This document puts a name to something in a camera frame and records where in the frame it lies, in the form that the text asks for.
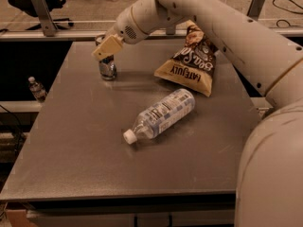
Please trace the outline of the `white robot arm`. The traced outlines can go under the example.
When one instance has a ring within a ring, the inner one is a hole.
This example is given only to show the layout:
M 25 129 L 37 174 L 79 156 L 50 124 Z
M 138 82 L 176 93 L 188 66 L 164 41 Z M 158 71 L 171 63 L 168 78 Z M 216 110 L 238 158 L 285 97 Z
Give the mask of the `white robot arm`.
M 138 0 L 119 14 L 97 60 L 158 28 L 192 20 L 273 106 L 244 146 L 235 227 L 303 227 L 303 48 L 219 0 Z

